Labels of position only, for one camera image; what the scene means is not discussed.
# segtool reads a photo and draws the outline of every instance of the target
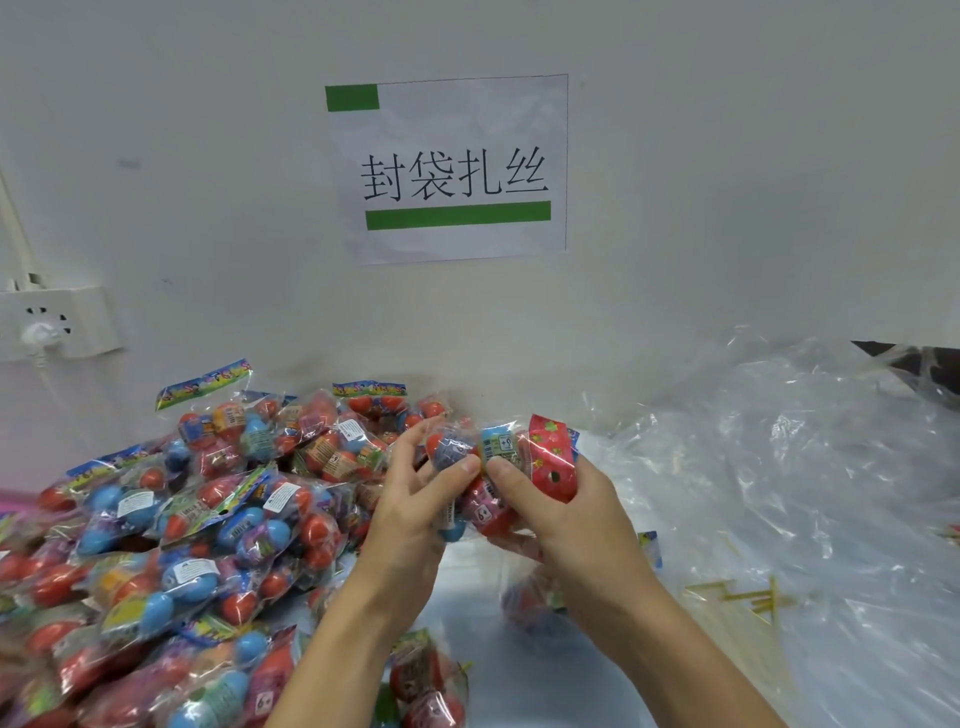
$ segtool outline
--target power socket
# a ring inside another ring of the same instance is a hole
[[[0,293],[0,362],[30,357],[20,335],[38,323],[56,329],[59,342],[53,351],[66,358],[86,358],[120,348],[103,287],[9,291]]]

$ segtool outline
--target fingernail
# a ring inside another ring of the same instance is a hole
[[[457,464],[470,475],[480,472],[480,458],[476,455],[468,455]]]
[[[497,455],[487,461],[487,472],[493,477],[504,475],[510,469],[510,463]]]

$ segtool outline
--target paper sign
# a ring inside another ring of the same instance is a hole
[[[567,77],[326,87],[361,263],[566,248]]]

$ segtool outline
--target plastic wrap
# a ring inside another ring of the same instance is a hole
[[[790,724],[958,724],[958,415],[852,345],[744,338],[597,464]]]

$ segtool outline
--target right hand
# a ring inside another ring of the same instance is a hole
[[[581,455],[577,495],[561,503],[539,491],[503,458],[494,457],[487,473],[537,534],[543,563],[557,577],[569,614],[602,652],[617,661],[627,646],[622,644],[620,625],[629,621],[641,600],[661,593],[662,587],[610,479]],[[492,542],[529,552],[522,537]]]

